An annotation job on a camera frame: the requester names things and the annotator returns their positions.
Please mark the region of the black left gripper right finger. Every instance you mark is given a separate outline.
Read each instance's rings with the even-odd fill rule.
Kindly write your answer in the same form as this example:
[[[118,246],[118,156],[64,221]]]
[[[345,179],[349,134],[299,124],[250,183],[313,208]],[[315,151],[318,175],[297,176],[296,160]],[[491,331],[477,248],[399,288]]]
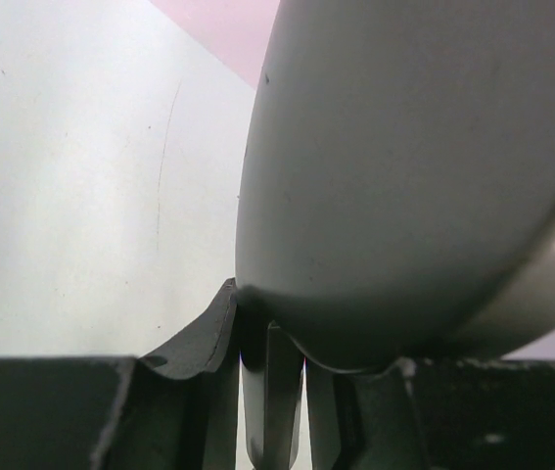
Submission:
[[[381,374],[339,374],[306,363],[314,469],[427,469],[411,361]]]

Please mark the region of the grey shower head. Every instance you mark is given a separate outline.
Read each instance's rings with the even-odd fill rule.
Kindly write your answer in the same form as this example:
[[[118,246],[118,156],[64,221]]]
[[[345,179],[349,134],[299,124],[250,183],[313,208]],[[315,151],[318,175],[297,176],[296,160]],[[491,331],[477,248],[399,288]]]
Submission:
[[[555,1],[283,1],[238,207],[247,449],[413,365],[427,469],[555,469]]]

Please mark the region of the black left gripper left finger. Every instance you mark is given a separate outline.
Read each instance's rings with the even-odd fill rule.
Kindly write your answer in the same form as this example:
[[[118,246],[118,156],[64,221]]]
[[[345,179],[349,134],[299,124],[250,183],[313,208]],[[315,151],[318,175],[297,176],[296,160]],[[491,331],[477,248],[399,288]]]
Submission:
[[[94,468],[235,468],[235,289],[226,280],[202,314],[135,361],[93,452]]]

